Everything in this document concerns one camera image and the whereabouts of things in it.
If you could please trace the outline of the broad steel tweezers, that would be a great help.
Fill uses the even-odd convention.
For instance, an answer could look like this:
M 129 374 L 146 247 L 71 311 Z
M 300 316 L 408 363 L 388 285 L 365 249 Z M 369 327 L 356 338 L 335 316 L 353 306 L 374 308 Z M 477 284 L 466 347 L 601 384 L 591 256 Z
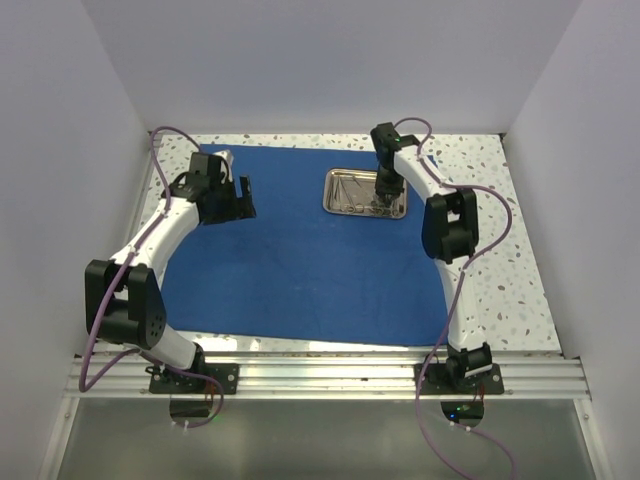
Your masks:
M 356 195 L 360 191 L 361 183 L 355 174 L 334 172 L 332 174 L 333 197 L 338 200 Z

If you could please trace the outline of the blue surgical drape cloth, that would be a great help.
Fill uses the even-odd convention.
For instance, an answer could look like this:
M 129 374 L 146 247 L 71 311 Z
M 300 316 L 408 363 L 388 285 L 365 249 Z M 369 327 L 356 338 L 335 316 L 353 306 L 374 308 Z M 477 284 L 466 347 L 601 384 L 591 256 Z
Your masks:
M 235 146 L 256 216 L 199 226 L 168 264 L 162 298 L 177 330 L 362 344 L 433 344 L 447 312 L 421 244 L 416 193 L 399 220 L 322 205 L 333 168 L 376 167 L 371 152 Z

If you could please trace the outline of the steel scissors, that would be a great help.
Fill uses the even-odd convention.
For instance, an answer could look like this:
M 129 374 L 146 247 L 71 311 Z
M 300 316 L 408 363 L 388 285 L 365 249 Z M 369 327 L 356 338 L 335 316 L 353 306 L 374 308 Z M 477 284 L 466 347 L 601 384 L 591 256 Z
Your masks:
M 396 204 L 384 205 L 378 203 L 372 203 L 369 205 L 370 214 L 376 218 L 391 218 L 398 219 L 404 216 L 401 209 Z

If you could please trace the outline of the steel hemostat forceps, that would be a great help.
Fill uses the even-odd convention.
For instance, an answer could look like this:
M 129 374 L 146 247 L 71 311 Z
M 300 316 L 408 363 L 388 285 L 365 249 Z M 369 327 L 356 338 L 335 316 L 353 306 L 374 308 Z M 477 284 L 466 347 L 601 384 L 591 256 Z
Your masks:
M 340 202 L 339 212 L 345 215 L 363 215 L 365 213 L 365 205 L 347 199 Z

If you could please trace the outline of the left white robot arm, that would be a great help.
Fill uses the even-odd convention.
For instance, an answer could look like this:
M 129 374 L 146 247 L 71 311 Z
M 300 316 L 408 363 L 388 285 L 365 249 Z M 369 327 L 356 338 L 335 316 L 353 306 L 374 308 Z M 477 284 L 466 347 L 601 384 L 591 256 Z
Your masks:
M 232 173 L 231 151 L 195 152 L 189 169 L 168 184 L 152 218 L 107 260 L 85 269 L 87 333 L 93 340 L 138 348 L 174 367 L 172 379 L 185 392 L 201 390 L 207 367 L 198 347 L 169 326 L 161 283 L 169 260 L 199 226 L 256 216 L 250 179 Z

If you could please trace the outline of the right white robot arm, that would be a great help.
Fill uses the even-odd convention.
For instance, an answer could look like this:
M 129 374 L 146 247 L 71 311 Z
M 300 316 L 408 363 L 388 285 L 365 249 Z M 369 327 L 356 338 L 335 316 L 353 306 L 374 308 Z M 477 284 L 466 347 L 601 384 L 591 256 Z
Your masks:
M 476 195 L 470 188 L 449 186 L 438 168 L 418 155 L 415 136 L 400 135 L 390 122 L 377 125 L 370 135 L 378 161 L 377 199 L 389 206 L 409 185 L 424 203 L 421 243 L 438 270 L 448 311 L 444 371 L 429 377 L 468 392 L 493 367 L 474 287 L 463 272 L 479 243 Z

